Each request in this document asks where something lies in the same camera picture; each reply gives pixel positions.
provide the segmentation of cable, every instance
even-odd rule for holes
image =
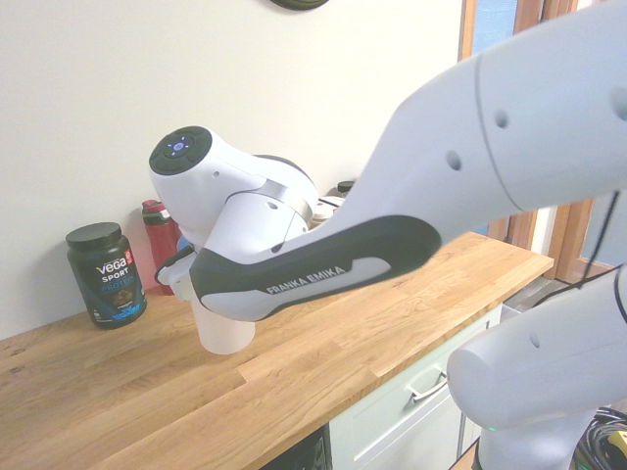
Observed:
[[[590,268],[592,267],[592,263],[597,259],[597,255],[601,250],[601,244],[603,243],[603,238],[605,238],[605,232],[609,227],[609,222],[611,221],[611,216],[614,213],[614,209],[616,208],[616,202],[618,201],[618,196],[620,196],[619,191],[614,191],[614,195],[611,198],[611,203],[609,203],[609,208],[607,208],[607,212],[605,213],[605,220],[603,221],[603,227],[601,228],[601,233],[599,234],[599,239],[597,240],[597,244],[595,246],[595,250],[592,252],[592,256],[588,260],[588,264],[586,264],[586,270],[584,271],[584,275],[582,276],[582,281],[588,277],[590,273]]]
[[[333,206],[334,208],[338,208],[338,209],[339,209],[339,207],[340,207],[339,205],[337,205],[337,204],[335,204],[335,203],[332,203],[332,202],[330,202],[330,201],[327,201],[327,200],[325,200],[325,199],[322,199],[322,198],[318,198],[318,200],[319,200],[321,203],[328,204],[329,206]]]
[[[610,272],[615,271],[616,269],[619,269],[622,266],[622,264],[619,264],[618,266],[614,267],[613,269],[609,271],[602,272],[601,274],[597,274],[596,276],[588,277],[588,274],[590,274],[590,269],[592,268],[593,263],[595,262],[595,259],[597,259],[597,256],[599,255],[599,252],[601,251],[601,245],[603,244],[605,233],[607,232],[607,228],[609,227],[609,223],[614,213],[614,209],[616,209],[618,196],[620,196],[620,191],[614,191],[613,196],[611,198],[611,202],[609,203],[609,208],[607,208],[607,212],[605,213],[605,219],[603,220],[603,226],[601,228],[601,232],[599,233],[597,244],[595,245],[595,249],[593,250],[592,256],[590,257],[590,259],[588,259],[588,263],[586,264],[584,275],[582,276],[581,280],[574,284],[570,284],[566,287],[558,289],[557,291],[546,294],[539,301],[534,303],[533,306],[538,306],[540,304],[543,304],[545,301],[547,301],[551,297],[554,297],[558,294],[563,294],[564,292],[570,291],[571,289],[581,289],[584,285],[588,284],[589,282],[599,279],[600,277],[605,276],[609,274]]]
[[[599,408],[583,434],[573,461],[577,470],[622,470],[627,458],[607,439],[615,431],[627,431],[627,415],[615,409]]]

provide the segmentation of silver handle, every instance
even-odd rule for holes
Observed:
[[[437,392],[444,389],[447,386],[447,383],[449,382],[449,376],[444,370],[441,370],[440,375],[438,375],[438,380],[440,379],[440,377],[444,377],[444,380],[442,382],[438,382],[437,384],[435,384],[433,387],[427,390],[424,394],[417,392],[411,385],[408,385],[407,390],[411,392],[411,401],[413,401],[414,403],[418,403],[420,401],[423,401],[424,399],[428,399],[432,395],[435,395]]]

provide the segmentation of white cabinet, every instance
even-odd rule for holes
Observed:
[[[461,426],[446,385],[449,355],[500,315],[499,305],[332,419],[333,470],[448,470],[480,430]]]
[[[457,460],[461,412],[448,390],[442,401],[387,446],[362,470],[446,470]]]

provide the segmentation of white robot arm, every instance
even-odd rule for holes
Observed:
[[[203,128],[169,135],[151,176],[194,246],[196,296],[257,321],[419,268],[491,220],[625,188],[626,24],[627,2],[605,2],[436,77],[394,113],[342,208],[308,233],[316,193],[297,168]],[[594,409],[627,396],[624,299],[618,271],[452,355],[452,395],[486,429],[484,470],[566,470]]]
[[[257,321],[416,269],[491,220],[624,187],[625,9],[608,2],[532,28],[424,85],[346,203],[309,233],[316,193],[299,170],[199,127],[166,137],[151,175],[197,249],[203,305]]]

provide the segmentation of vega sport container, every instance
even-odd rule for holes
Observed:
[[[128,244],[114,222],[77,228],[66,237],[68,260],[91,320],[114,329],[136,320],[146,296]]]

